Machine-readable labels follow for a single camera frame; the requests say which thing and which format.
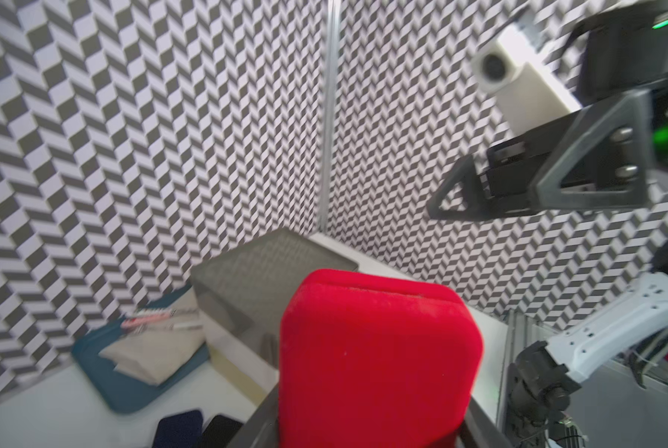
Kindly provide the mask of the three-drawer storage cabinet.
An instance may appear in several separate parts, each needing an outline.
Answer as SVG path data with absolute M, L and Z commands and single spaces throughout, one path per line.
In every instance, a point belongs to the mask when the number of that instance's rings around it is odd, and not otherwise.
M 192 269 L 190 280 L 209 345 L 262 388 L 279 386 L 282 317 L 303 280 L 318 270 L 417 281 L 356 250 L 288 229 L 272 231 Z M 505 402 L 501 388 L 507 328 L 489 315 L 468 310 L 485 345 L 471 398 L 498 422 Z

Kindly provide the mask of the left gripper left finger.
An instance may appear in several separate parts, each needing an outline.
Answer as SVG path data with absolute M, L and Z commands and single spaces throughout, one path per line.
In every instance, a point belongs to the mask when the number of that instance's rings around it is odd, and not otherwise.
M 279 386 L 275 386 L 227 448 L 278 448 L 279 436 Z

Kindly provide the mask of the blue tray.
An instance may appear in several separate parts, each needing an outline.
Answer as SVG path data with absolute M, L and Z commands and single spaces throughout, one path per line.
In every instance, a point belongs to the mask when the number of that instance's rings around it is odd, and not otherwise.
M 172 310 L 170 306 L 190 289 L 192 289 L 191 286 L 183 287 L 151 302 L 144 308 L 130 310 L 126 314 L 158 308 Z M 159 386 L 149 386 L 127 375 L 118 373 L 115 371 L 115 364 L 100 358 L 99 353 L 102 349 L 132 331 L 120 328 L 120 324 L 125 320 L 125 315 L 98 330 L 89 332 L 76 341 L 72 347 L 72 357 L 112 411 L 118 414 L 133 414 L 145 408 L 179 381 L 186 378 L 208 360 L 209 354 L 205 345 L 203 345 L 203 348 L 199 349 L 183 367 Z

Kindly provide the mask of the red brooch box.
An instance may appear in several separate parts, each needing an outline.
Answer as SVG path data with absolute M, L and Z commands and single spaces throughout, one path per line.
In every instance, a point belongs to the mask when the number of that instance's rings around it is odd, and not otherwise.
M 483 352 L 449 287 L 315 271 L 280 325 L 280 444 L 452 447 Z

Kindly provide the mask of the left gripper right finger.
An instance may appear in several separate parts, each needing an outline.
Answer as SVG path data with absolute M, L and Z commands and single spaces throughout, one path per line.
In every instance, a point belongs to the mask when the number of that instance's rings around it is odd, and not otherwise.
M 459 428 L 459 446 L 463 448 L 513 447 L 475 399 L 470 400 L 464 422 Z

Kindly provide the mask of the black brooch box right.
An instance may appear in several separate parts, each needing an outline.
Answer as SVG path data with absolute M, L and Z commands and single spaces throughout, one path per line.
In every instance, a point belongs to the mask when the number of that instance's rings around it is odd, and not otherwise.
M 239 430 L 242 421 L 223 414 L 214 416 L 195 444 L 196 448 L 227 448 Z

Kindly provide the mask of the white handled fork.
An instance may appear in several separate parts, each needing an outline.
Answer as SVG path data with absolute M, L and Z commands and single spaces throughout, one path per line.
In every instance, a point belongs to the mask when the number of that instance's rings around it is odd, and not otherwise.
M 133 329 L 130 334 L 142 334 L 144 332 L 178 332 L 179 330 L 199 330 L 202 328 L 201 322 L 199 321 L 188 321 L 188 322 L 178 322 L 174 324 L 160 325 L 160 323 L 155 324 L 145 324 Z

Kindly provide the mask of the navy brooch box right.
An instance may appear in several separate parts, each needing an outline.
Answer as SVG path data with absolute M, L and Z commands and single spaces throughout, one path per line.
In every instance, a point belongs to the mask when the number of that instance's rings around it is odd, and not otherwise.
M 166 416 L 158 422 L 152 448 L 191 448 L 201 438 L 203 414 L 191 410 Z

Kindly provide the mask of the beige folded napkin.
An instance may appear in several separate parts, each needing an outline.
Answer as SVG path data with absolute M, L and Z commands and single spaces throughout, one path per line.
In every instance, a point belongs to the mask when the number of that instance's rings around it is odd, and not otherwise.
M 197 314 L 181 315 L 156 323 L 201 322 L 196 294 L 192 289 L 185 292 L 170 308 L 194 309 Z M 149 386 L 159 386 L 183 367 L 203 345 L 205 336 L 202 328 L 188 332 L 144 332 L 136 335 L 129 332 L 102 349 L 99 357 L 113 362 L 118 373 Z

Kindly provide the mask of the pink handled spoon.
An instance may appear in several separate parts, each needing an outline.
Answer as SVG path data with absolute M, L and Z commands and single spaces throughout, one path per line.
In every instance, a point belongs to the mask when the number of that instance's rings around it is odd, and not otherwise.
M 181 315 L 197 314 L 194 309 L 154 309 L 132 312 L 125 315 L 125 320 L 120 324 L 122 330 L 136 330 L 142 326 L 161 322 L 172 317 L 180 317 Z

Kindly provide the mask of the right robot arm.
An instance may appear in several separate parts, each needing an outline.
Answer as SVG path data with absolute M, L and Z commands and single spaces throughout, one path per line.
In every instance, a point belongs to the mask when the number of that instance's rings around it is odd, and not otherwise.
M 649 184 L 668 191 L 668 1 L 638 1 L 578 21 L 584 38 L 574 90 L 541 59 L 546 38 L 528 6 L 474 55 L 479 88 L 496 99 L 513 137 L 487 168 L 457 160 L 427 202 L 433 220 L 489 221 L 546 210 L 642 208 Z M 668 242 L 612 304 L 532 343 L 510 364 L 502 435 L 515 447 L 565 445 L 573 393 L 619 354 L 637 382 L 668 353 Z

